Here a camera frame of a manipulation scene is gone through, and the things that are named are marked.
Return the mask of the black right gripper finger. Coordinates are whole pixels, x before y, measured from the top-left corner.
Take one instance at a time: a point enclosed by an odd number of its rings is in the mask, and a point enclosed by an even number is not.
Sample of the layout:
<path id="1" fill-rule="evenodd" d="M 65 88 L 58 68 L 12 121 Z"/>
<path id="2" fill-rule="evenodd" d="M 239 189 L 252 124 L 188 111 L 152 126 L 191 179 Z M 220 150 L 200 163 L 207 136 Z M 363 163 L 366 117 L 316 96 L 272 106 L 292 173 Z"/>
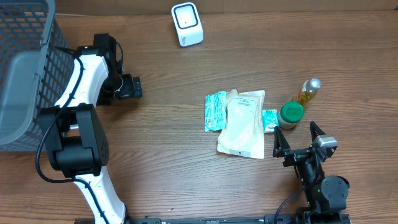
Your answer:
<path id="1" fill-rule="evenodd" d="M 290 145 L 284 137 L 282 130 L 279 126 L 274 128 L 274 148 L 273 157 L 285 157 L 290 151 Z"/>
<path id="2" fill-rule="evenodd" d="M 314 122 L 311 121 L 310 122 L 310 132 L 311 132 L 311 136 L 312 136 L 312 144 L 316 144 L 316 138 L 322 135 L 325 135 L 326 133 L 324 131 L 322 131 L 319 126 Z"/>

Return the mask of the small green sachet pack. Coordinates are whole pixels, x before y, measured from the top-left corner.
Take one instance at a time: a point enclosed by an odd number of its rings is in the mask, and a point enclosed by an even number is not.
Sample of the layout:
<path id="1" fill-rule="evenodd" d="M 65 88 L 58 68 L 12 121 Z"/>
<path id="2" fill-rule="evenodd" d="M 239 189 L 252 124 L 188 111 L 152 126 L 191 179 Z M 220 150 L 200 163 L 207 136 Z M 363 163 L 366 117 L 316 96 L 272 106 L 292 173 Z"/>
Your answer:
<path id="1" fill-rule="evenodd" d="M 277 110 L 262 110 L 264 133 L 273 133 L 274 128 L 279 125 Z"/>

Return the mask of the green lid round jar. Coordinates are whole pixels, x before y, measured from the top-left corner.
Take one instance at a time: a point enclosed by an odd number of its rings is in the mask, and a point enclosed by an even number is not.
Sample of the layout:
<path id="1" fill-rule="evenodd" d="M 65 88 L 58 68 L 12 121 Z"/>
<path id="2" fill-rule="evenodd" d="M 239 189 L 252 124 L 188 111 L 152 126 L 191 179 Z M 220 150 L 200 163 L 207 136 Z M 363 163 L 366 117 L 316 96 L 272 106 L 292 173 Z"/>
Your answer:
<path id="1" fill-rule="evenodd" d="M 303 106 L 296 101 L 289 101 L 279 111 L 279 127 L 282 129 L 292 129 L 301 121 L 303 116 Z"/>

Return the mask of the brown Pantree snack pouch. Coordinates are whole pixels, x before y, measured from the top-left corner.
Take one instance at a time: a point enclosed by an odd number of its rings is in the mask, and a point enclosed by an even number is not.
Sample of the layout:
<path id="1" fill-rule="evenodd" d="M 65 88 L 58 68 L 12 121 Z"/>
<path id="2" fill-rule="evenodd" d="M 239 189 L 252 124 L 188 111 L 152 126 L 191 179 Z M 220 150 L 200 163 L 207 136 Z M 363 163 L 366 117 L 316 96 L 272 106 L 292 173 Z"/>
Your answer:
<path id="1" fill-rule="evenodd" d="M 226 95 L 226 127 L 217 141 L 217 151 L 253 159 L 264 158 L 264 125 L 262 107 L 265 91 L 238 93 L 235 89 Z"/>

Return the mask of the yellow oil glass bottle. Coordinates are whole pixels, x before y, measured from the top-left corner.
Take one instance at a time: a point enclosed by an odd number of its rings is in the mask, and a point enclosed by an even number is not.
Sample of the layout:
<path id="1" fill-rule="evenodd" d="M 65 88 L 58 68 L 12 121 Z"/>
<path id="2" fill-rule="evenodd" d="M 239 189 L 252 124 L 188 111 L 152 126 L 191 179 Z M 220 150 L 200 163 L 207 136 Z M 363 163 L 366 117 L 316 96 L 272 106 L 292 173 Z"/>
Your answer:
<path id="1" fill-rule="evenodd" d="M 322 83 L 317 78 L 312 78 L 310 80 L 307 80 L 303 84 L 303 87 L 299 91 L 299 93 L 292 98 L 292 101 L 296 101 L 297 103 L 301 104 L 303 107 L 306 107 L 309 101 L 315 97 L 321 86 Z"/>

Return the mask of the green wet wipes pack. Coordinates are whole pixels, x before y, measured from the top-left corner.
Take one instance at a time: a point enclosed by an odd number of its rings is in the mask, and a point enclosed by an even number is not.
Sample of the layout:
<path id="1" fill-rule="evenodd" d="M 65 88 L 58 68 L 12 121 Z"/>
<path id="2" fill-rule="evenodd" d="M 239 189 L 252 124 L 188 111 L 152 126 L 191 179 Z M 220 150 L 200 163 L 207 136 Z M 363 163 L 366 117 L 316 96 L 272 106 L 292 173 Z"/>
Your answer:
<path id="1" fill-rule="evenodd" d="M 226 128 L 226 91 L 219 91 L 205 97 L 204 117 L 205 132 Z"/>

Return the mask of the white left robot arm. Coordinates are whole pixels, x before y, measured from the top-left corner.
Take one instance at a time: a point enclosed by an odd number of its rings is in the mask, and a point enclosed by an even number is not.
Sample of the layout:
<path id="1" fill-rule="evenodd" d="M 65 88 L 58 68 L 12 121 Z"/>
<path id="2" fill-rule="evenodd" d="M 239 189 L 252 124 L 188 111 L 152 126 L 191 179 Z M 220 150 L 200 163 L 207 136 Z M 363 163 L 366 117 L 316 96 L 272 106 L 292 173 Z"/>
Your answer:
<path id="1" fill-rule="evenodd" d="M 109 176 L 109 144 L 96 105 L 142 97 L 141 81 L 123 72 L 117 42 L 59 50 L 74 58 L 74 68 L 62 96 L 40 110 L 43 137 L 36 171 L 46 182 L 75 184 L 93 212 L 93 223 L 130 223 Z"/>

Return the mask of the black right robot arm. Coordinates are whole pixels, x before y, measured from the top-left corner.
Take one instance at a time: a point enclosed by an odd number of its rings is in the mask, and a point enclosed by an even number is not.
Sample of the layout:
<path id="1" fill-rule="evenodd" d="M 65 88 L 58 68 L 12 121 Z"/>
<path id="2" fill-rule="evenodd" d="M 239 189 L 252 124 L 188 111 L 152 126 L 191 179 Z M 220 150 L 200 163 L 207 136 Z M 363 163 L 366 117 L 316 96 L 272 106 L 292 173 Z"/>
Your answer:
<path id="1" fill-rule="evenodd" d="M 272 155 L 283 158 L 283 166 L 294 167 L 313 213 L 339 213 L 346 209 L 349 182 L 341 176 L 325 176 L 322 162 L 331 158 L 338 147 L 332 135 L 322 131 L 315 122 L 310 122 L 312 143 L 304 149 L 291 149 L 280 127 L 274 129 Z"/>

